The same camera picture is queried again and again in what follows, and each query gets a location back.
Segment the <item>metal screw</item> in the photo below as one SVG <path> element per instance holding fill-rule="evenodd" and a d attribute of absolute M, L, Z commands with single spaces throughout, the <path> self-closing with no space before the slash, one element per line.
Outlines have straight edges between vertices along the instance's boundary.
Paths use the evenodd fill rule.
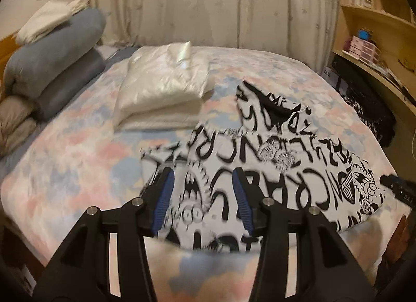
<path fill-rule="evenodd" d="M 321 211 L 316 206 L 310 206 L 308 209 L 308 212 L 311 213 L 312 215 L 318 215 Z"/>
<path fill-rule="evenodd" d="M 141 206 L 144 203 L 143 199 L 141 197 L 135 197 L 132 200 L 132 205 L 133 206 Z"/>
<path fill-rule="evenodd" d="M 87 209 L 88 215 L 94 215 L 98 212 L 98 208 L 96 206 L 91 206 Z"/>
<path fill-rule="evenodd" d="M 265 197 L 264 199 L 263 199 L 263 204 L 265 205 L 265 206 L 273 206 L 274 204 L 275 204 L 275 201 L 273 200 L 273 198 L 271 198 L 271 197 Z"/>

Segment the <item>pastel floral bedding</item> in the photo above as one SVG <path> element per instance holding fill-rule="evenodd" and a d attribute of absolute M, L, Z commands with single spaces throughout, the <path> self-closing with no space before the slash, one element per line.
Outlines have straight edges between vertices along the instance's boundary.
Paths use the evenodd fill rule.
<path fill-rule="evenodd" d="M 303 63 L 268 52 L 194 47 L 206 54 L 216 86 L 203 117 L 217 129 L 239 128 L 236 87 L 246 80 L 313 109 L 317 135 L 337 139 L 369 163 L 374 178 L 394 173 L 369 128 L 320 76 Z M 115 64 L 34 141 L 0 194 L 36 256 L 46 265 L 68 231 L 91 205 L 116 208 L 144 185 L 141 150 L 186 139 L 191 130 L 114 132 L 112 114 L 128 60 Z M 367 221 L 341 233 L 363 270 L 371 276 L 401 216 L 409 208 L 389 190 Z M 247 301 L 258 253 L 186 251 L 146 240 L 148 262 L 159 301 Z M 290 249 L 290 263 L 295 256 Z M 110 282 L 117 294 L 116 250 L 110 252 Z M 287 294 L 294 293 L 290 267 Z"/>

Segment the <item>mattress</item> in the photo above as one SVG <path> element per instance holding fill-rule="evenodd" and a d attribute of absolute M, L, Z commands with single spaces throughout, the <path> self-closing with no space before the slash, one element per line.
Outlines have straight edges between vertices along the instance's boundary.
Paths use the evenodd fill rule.
<path fill-rule="evenodd" d="M 203 118 L 218 129 L 241 125 L 235 103 L 242 80 L 283 94 L 313 109 L 317 134 L 340 138 L 369 162 L 374 177 L 394 173 L 377 140 L 338 93 L 299 61 L 273 53 L 196 47 L 216 79 Z M 91 205 L 116 208 L 144 185 L 141 149 L 186 138 L 190 130 L 114 132 L 112 114 L 127 60 L 113 65 L 42 131 L 0 194 L 6 214 L 47 264 L 68 231 Z M 367 221 L 341 234 L 361 268 L 372 273 L 400 217 L 410 209 L 386 191 L 382 207 Z M 159 301 L 247 301 L 258 253 L 189 252 L 146 239 L 150 272 Z M 110 282 L 117 292 L 116 250 L 110 252 Z M 290 250 L 290 263 L 295 256 Z M 289 271 L 288 294 L 295 270 Z"/>

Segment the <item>black and white shirt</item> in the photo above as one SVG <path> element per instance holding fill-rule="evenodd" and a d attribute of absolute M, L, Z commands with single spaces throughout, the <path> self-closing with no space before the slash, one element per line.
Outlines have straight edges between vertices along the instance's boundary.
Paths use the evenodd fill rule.
<path fill-rule="evenodd" d="M 143 152 L 147 184 L 166 166 L 175 172 L 159 238 L 189 249 L 259 250 L 260 239 L 250 237 L 238 212 L 232 172 L 239 167 L 264 196 L 292 209 L 317 206 L 339 232 L 381 206 L 384 189 L 368 163 L 340 140 L 317 137 L 309 107 L 265 95 L 245 81 L 236 101 L 240 129 L 199 124 L 189 140 Z"/>

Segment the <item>folded white cloth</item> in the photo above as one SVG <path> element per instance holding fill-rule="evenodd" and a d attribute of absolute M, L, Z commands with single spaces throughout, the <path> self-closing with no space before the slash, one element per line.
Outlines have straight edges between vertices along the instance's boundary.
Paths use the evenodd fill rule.
<path fill-rule="evenodd" d="M 84 0 L 74 0 L 70 3 L 48 1 L 20 29 L 16 35 L 16 43 L 21 46 L 34 43 L 87 6 Z"/>
<path fill-rule="evenodd" d="M 115 129 L 168 129 L 198 123 L 203 95 L 214 88 L 206 57 L 191 43 L 143 47 L 128 62 L 113 113 Z"/>

